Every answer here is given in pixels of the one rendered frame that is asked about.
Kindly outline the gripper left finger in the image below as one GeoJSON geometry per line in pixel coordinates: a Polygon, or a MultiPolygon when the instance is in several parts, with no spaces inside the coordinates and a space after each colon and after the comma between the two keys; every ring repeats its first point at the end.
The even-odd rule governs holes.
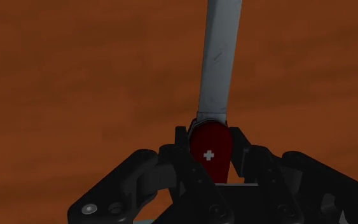
{"type": "Polygon", "coordinates": [[[152,224],[234,224],[234,213],[202,164],[189,152],[185,127],[159,151],[140,149],[73,203],[68,224],[132,224],[158,191],[173,204],[152,224]]]}

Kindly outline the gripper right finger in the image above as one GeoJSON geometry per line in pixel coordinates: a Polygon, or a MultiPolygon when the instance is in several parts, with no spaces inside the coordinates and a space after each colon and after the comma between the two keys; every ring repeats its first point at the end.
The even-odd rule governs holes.
{"type": "Polygon", "coordinates": [[[358,181],[299,151],[281,157],[230,128],[231,162],[265,191],[283,224],[358,224],[358,181]]]}

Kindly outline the red pocket knife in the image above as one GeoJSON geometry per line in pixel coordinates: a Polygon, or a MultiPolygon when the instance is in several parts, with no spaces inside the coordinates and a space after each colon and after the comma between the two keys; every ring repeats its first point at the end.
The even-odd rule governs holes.
{"type": "Polygon", "coordinates": [[[227,105],[242,0],[207,0],[198,111],[189,147],[215,183],[226,183],[233,148],[227,105]]]}

